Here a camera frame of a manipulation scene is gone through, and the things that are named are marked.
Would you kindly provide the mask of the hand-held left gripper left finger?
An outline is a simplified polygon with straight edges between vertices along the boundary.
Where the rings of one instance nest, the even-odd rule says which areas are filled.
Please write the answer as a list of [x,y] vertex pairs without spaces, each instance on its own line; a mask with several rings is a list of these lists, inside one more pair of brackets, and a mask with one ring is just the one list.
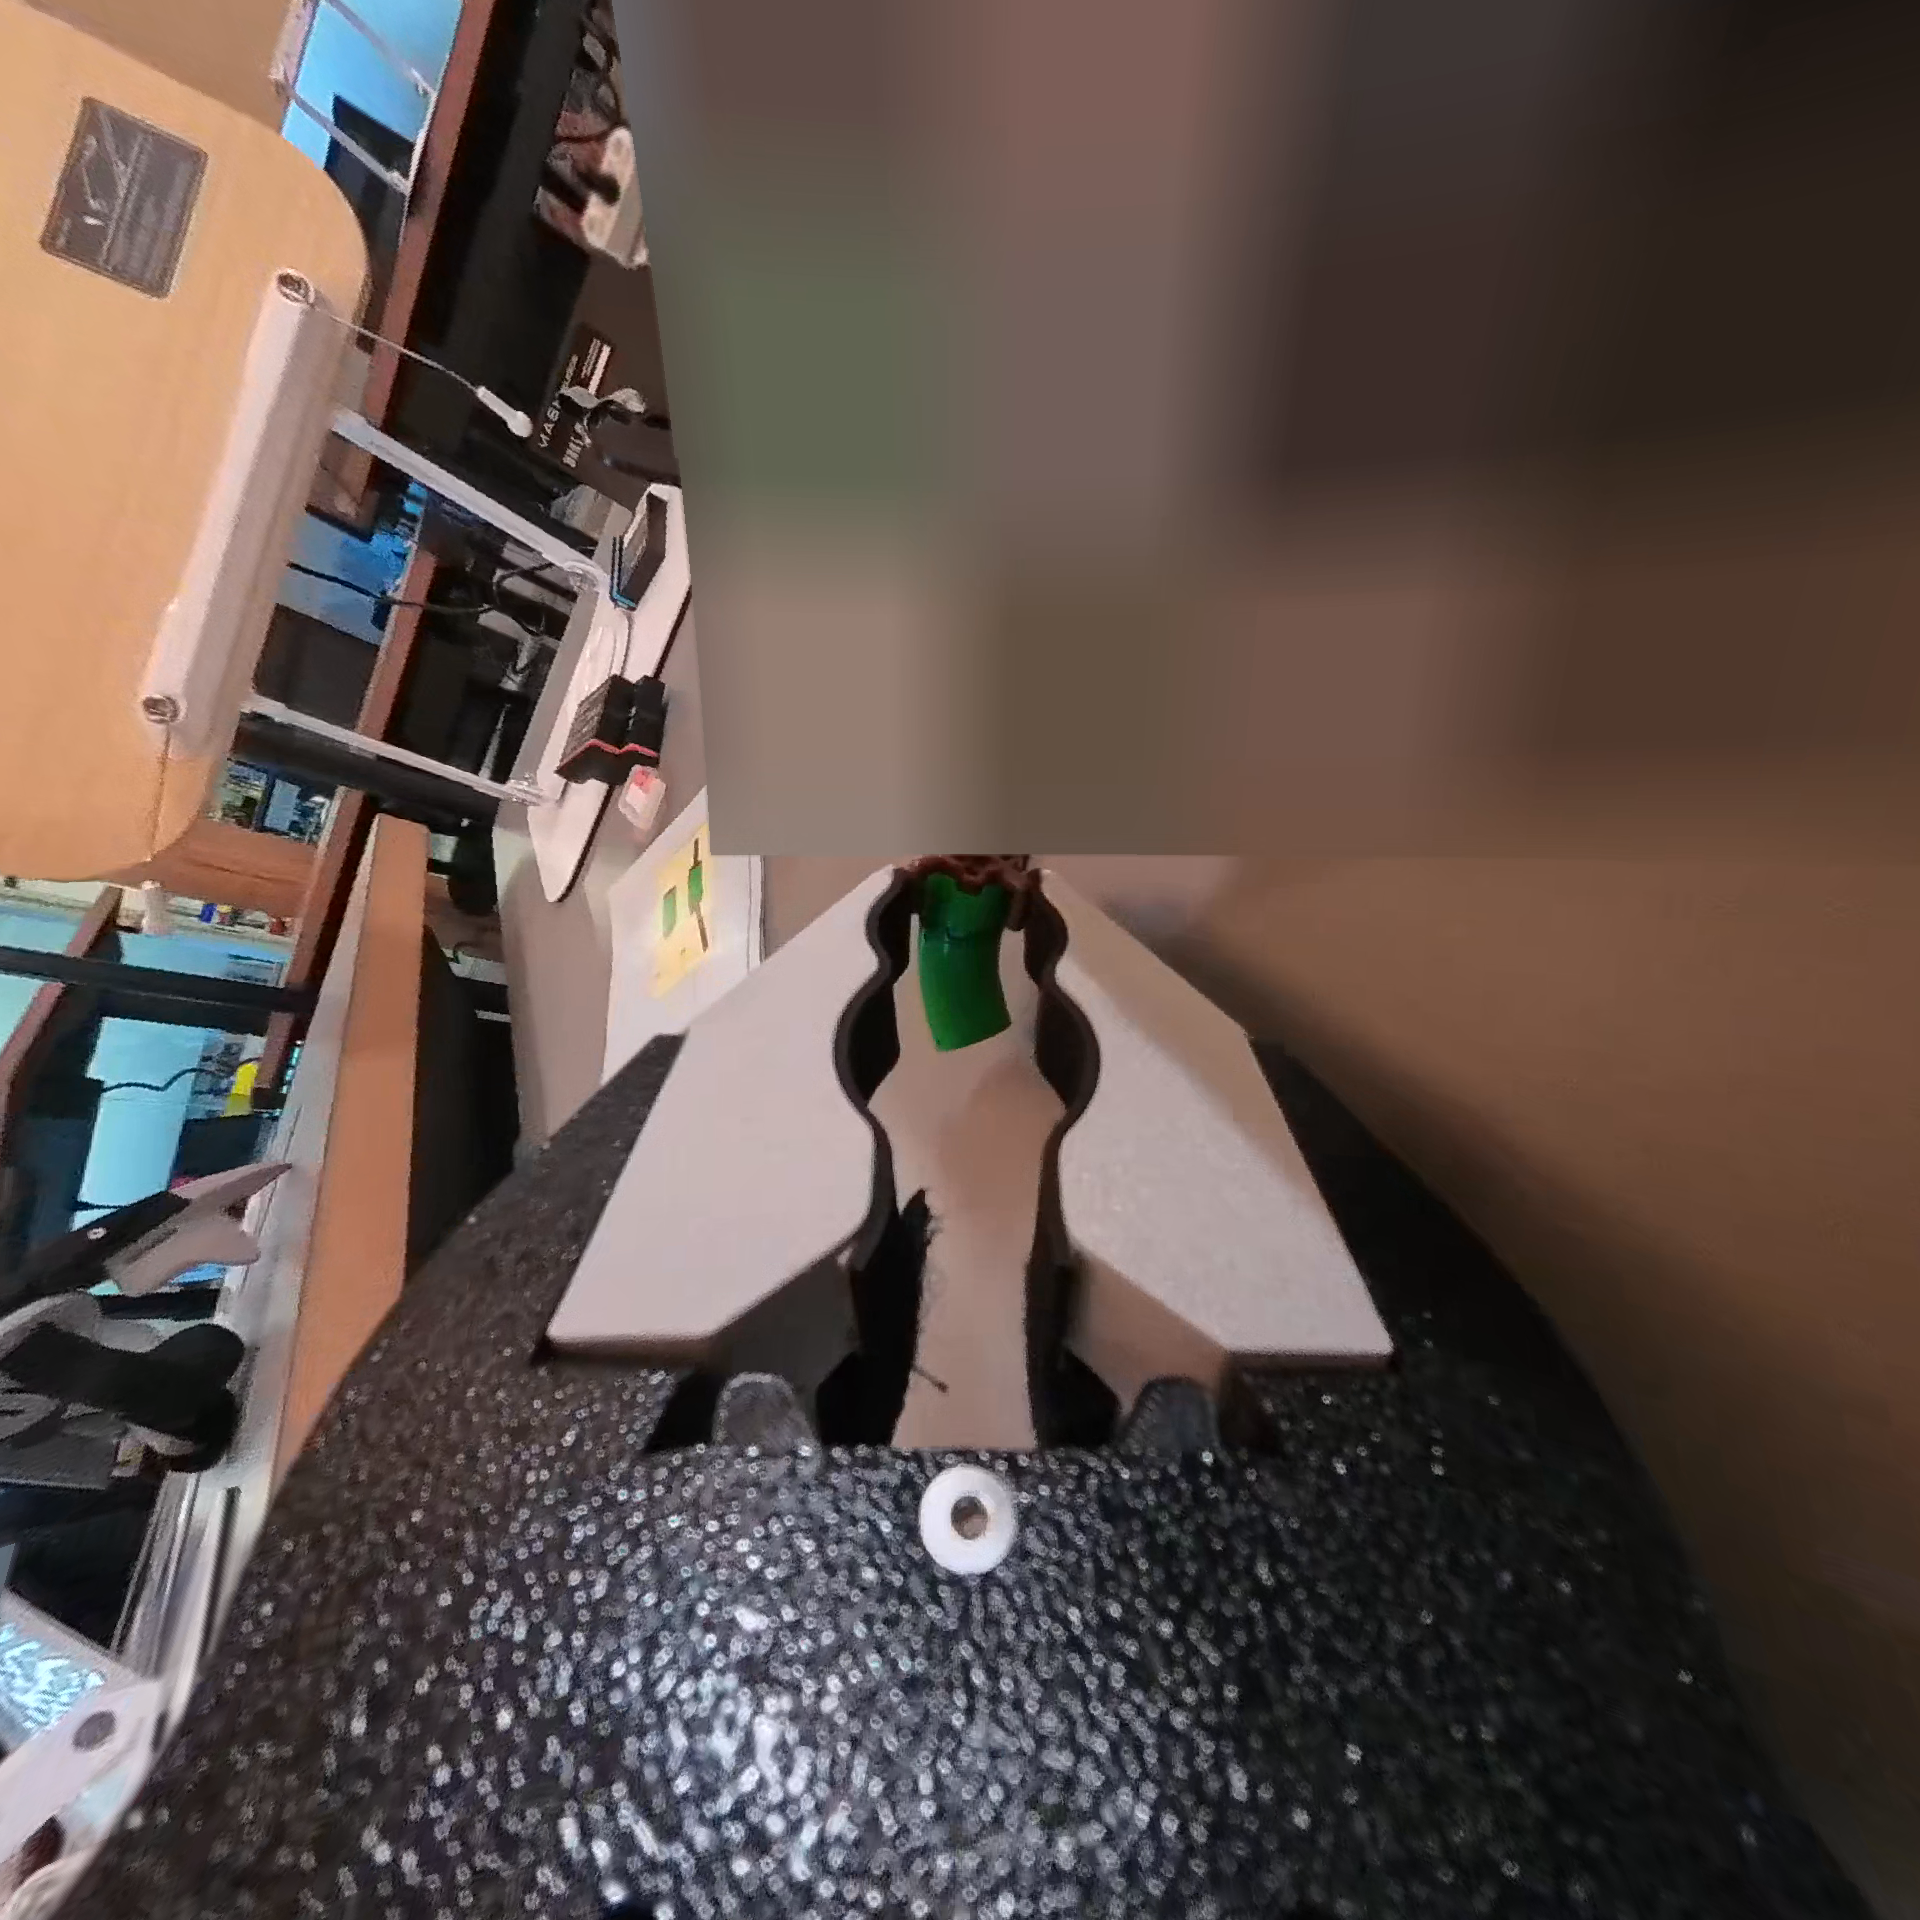
[[547,1315],[547,1354],[667,1371],[827,1371],[855,1354],[855,1261],[893,1217],[855,1022],[880,1004],[893,1028],[900,881],[858,881],[687,1022]]

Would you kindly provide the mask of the clear acrylic stand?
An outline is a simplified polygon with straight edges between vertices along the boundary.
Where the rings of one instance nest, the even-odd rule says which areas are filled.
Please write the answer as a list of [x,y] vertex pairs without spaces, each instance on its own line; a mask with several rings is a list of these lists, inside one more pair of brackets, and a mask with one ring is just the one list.
[[[336,410],[331,417],[331,434],[344,434],[350,447],[369,447],[372,459],[396,471],[402,478],[419,478],[425,490],[436,490],[441,503],[478,520],[487,528],[501,528],[504,544],[517,544],[522,556],[538,556],[538,565],[554,565],[569,584],[575,584],[575,606],[600,618],[609,618],[609,634],[626,642],[627,626],[609,598],[609,577],[603,563],[582,556],[575,544],[560,544],[554,528],[517,520],[511,503],[501,503],[493,490],[469,488],[459,475],[436,471],[425,447],[372,433],[369,417],[352,410]],[[383,792],[390,775],[414,775],[414,779],[436,779],[436,783],[456,783],[456,792],[471,792],[471,809],[478,806],[522,806],[522,809],[547,809],[560,806],[560,775],[529,775],[529,779],[487,779],[487,775],[459,775],[447,760],[430,760],[430,752],[414,752],[383,733],[369,733],[369,728],[344,728],[344,725],[321,725],[312,713],[293,713],[281,700],[260,700],[246,695],[244,700],[244,725],[238,725],[238,750],[244,752],[270,752],[270,744],[298,744],[298,752],[312,760],[316,750],[331,752],[321,779],[336,783],[364,783],[364,792]]]

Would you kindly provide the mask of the white tray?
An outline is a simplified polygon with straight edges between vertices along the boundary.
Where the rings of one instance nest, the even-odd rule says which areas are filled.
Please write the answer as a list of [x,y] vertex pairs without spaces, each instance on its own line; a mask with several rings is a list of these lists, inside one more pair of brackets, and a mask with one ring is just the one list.
[[627,775],[663,775],[667,664],[692,618],[687,490],[646,488],[590,577],[582,655],[547,671],[554,713],[538,744],[522,827],[540,897],[588,873],[590,836]]

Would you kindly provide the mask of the black card box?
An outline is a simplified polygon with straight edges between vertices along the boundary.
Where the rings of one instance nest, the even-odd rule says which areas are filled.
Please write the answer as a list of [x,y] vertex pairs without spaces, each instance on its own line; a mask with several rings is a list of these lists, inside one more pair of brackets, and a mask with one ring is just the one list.
[[682,488],[667,399],[646,399],[626,375],[615,345],[600,323],[575,323],[554,405],[560,405],[560,471],[582,488],[615,503],[638,503],[646,488]]

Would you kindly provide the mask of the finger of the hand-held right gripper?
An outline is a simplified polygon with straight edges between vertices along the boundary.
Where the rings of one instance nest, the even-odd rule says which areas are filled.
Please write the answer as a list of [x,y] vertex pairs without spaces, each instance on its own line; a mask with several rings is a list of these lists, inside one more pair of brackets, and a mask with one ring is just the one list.
[[246,1231],[246,1205],[284,1174],[284,1157],[254,1157],[90,1217],[89,1253],[101,1261],[101,1287],[116,1296],[158,1296],[189,1274],[254,1266],[260,1242]]

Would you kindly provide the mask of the dark label plate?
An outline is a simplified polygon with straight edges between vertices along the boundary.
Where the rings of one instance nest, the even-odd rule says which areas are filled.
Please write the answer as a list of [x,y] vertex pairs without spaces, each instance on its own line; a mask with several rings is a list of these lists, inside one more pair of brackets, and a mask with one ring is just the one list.
[[35,251],[136,297],[168,297],[197,187],[197,143],[89,97]]

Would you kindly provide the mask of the green curved lego piece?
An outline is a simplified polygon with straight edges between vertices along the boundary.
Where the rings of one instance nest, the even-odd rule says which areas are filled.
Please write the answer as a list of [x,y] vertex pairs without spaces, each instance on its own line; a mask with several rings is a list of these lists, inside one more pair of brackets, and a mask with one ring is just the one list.
[[935,1053],[1009,1034],[1009,995],[995,981],[1009,886],[927,868],[916,881],[916,924],[916,994]]

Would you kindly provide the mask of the brown lego piece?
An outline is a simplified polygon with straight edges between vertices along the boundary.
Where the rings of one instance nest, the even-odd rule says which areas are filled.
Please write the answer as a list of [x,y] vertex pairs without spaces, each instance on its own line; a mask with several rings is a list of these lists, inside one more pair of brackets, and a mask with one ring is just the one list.
[[923,927],[1019,927],[1040,889],[1034,855],[923,855],[900,862]]

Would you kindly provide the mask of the lego instruction booklet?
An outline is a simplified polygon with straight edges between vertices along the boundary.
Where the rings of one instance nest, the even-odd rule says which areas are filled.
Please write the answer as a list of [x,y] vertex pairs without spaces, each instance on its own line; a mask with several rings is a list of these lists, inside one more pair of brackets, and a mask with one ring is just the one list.
[[638,868],[609,886],[609,1087],[653,1034],[687,1034],[765,952],[765,862],[712,847],[712,792],[699,792]]

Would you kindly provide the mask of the black battery pack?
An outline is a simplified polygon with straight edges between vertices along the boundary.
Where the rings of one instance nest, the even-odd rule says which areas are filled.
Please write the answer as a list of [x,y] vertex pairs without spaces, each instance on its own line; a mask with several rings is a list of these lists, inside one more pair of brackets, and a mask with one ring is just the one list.
[[569,783],[626,783],[627,765],[663,765],[663,733],[667,733],[667,685],[653,671],[644,679],[600,679],[554,752],[554,775]]

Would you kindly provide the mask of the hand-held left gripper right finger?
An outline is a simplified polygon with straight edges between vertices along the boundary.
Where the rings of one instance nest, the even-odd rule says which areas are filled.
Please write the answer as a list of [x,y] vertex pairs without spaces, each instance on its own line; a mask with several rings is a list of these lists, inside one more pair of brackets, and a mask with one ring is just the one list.
[[1089,1376],[1380,1371],[1397,1341],[1246,1028],[1072,881],[1040,873],[1019,965],[1048,1354]]

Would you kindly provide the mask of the white bar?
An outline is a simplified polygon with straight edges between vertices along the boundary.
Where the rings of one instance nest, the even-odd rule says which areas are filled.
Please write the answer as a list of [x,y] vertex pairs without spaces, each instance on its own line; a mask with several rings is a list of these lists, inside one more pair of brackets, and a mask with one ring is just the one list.
[[238,728],[331,434],[336,370],[331,297],[281,266],[260,291],[223,454],[136,685],[136,713],[168,752],[203,760]]

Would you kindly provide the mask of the wooden chair back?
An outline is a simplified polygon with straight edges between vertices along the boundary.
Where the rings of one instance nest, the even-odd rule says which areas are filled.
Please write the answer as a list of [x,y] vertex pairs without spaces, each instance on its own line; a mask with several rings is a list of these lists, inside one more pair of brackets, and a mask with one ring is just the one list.
[[[168,752],[136,685],[223,454],[260,291],[281,266],[316,284],[350,355],[369,241],[312,154],[128,50],[6,5],[0,54],[0,855],[24,881],[113,881],[179,843],[238,744],[229,728],[203,760]],[[203,148],[168,297],[35,251],[89,97]]]

